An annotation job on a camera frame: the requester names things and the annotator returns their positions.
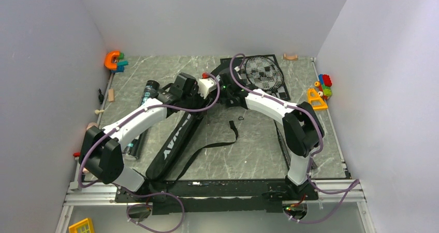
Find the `black racket bag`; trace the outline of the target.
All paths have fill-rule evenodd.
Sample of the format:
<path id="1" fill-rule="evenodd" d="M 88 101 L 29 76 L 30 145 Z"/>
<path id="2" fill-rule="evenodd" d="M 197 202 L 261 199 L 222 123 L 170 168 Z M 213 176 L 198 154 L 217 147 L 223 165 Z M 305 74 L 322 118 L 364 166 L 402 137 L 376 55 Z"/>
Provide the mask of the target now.
<path id="1" fill-rule="evenodd" d="M 171 85 L 175 82 L 186 87 L 190 82 L 197 82 L 197 79 L 189 74 L 181 72 L 177 75 L 173 83 L 169 83 L 166 86 L 159 88 L 158 91 L 151 94 L 149 99 L 156 98 L 164 105 L 171 105 L 171 103 L 176 99 L 176 97 L 171 94 Z M 216 95 L 217 90 L 214 90 L 213 94 L 207 97 L 210 98 L 211 101 L 206 107 L 216 103 Z M 197 112 L 184 112 L 182 118 L 171 132 L 158 154 L 152 160 L 150 166 L 147 168 L 145 172 L 147 179 L 155 182 L 161 182 L 166 179 L 166 176 L 176 164 L 177 158 L 179 158 L 184 152 L 194 133 L 199 127 L 202 119 L 204 118 L 205 112 L 199 112 L 199 109 L 196 110 Z M 175 106 L 173 109 L 167 108 L 168 116 L 177 112 L 178 109 Z"/>

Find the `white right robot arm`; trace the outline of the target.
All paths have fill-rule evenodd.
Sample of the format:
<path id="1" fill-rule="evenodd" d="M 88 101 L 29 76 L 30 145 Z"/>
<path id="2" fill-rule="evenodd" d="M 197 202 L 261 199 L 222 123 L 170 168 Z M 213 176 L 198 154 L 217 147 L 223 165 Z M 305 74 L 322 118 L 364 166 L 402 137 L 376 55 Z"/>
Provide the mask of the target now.
<path id="1" fill-rule="evenodd" d="M 214 76 L 220 82 L 221 94 L 228 106 L 257 111 L 283 126 L 291 164 L 285 185 L 286 195 L 298 199 L 305 193 L 311 169 L 311 158 L 323 149 L 324 130 L 312 106 L 290 103 L 269 95 L 262 89 L 245 85 L 233 68 L 217 67 Z"/>

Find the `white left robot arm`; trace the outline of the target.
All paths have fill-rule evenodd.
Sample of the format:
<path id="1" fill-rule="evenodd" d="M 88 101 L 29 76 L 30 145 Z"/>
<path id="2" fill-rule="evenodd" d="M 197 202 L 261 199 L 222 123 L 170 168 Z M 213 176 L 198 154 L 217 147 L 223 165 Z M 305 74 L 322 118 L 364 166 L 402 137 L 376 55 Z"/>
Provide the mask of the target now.
<path id="1" fill-rule="evenodd" d="M 128 189 L 136 202 L 149 194 L 146 178 L 125 166 L 122 151 L 147 129 L 178 111 L 199 113 L 210 109 L 206 99 L 220 94 L 220 84 L 212 74 L 203 79 L 180 73 L 174 83 L 165 89 L 153 89 L 150 97 L 138 108 L 119 121 L 100 129 L 86 130 L 79 156 L 79 171 L 87 169 L 104 184 L 113 183 Z"/>

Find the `black shuttlecock tube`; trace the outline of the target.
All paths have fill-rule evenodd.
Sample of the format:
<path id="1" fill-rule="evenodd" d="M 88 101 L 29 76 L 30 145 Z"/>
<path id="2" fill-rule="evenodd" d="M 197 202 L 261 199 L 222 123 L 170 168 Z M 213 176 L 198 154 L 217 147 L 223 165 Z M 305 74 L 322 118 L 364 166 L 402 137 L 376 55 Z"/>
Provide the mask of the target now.
<path id="1" fill-rule="evenodd" d="M 157 81 L 147 81 L 139 102 L 139 107 L 151 97 L 153 92 L 158 91 L 159 86 L 160 84 Z M 125 160 L 136 161 L 139 159 L 147 134 L 148 130 L 145 130 L 127 145 L 127 147 L 122 151 L 122 156 Z"/>

